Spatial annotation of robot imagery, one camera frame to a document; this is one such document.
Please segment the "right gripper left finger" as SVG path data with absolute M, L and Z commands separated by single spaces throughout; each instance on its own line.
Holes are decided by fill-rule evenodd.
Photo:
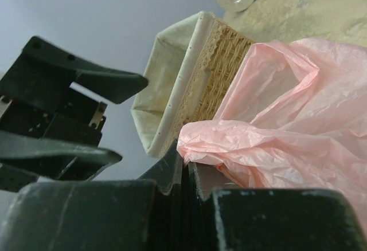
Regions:
M 136 180 L 24 187 L 1 226 L 2 250 L 179 250 L 182 158 L 173 142 Z

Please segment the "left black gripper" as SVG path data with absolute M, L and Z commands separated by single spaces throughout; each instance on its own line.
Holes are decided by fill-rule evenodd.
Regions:
M 95 64 L 38 36 L 22 53 L 1 79 L 1 190 L 18 191 L 39 177 L 87 181 L 120 162 L 117 152 L 95 147 L 107 105 L 70 85 L 121 104 L 145 89 L 148 79 Z

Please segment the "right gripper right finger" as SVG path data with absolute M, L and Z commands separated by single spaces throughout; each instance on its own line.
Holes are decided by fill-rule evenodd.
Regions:
M 215 167 L 188 165 L 194 250 L 365 250 L 350 203 L 326 189 L 242 188 Z

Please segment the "pink plastic bag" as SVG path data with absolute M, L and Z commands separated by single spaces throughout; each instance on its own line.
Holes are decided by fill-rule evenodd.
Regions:
M 252 45 L 214 118 L 184 125 L 177 150 L 243 187 L 337 190 L 366 226 L 366 48 Z

